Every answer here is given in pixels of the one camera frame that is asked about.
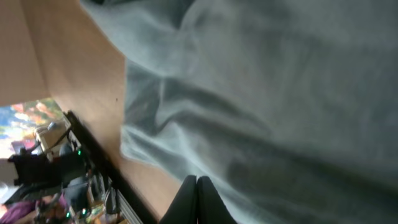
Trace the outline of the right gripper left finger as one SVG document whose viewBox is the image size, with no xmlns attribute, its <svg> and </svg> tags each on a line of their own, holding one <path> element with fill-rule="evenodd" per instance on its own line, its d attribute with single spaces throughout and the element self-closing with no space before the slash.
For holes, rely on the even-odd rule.
<svg viewBox="0 0 398 224">
<path fill-rule="evenodd" d="M 187 176 L 159 224 L 197 224 L 197 177 Z"/>
</svg>

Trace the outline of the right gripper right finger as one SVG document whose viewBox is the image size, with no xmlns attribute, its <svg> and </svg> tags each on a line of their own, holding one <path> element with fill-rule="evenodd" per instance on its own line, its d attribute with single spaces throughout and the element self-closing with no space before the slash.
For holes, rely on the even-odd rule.
<svg viewBox="0 0 398 224">
<path fill-rule="evenodd" d="M 237 224 L 209 177 L 200 177 L 197 181 L 197 186 L 198 223 Z"/>
</svg>

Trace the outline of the light blue t-shirt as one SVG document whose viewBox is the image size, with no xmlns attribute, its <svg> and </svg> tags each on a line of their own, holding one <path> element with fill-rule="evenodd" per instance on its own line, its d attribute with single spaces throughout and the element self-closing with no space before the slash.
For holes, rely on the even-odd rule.
<svg viewBox="0 0 398 224">
<path fill-rule="evenodd" d="M 397 222 L 397 1 L 82 1 L 126 59 L 121 155 L 240 223 Z"/>
</svg>

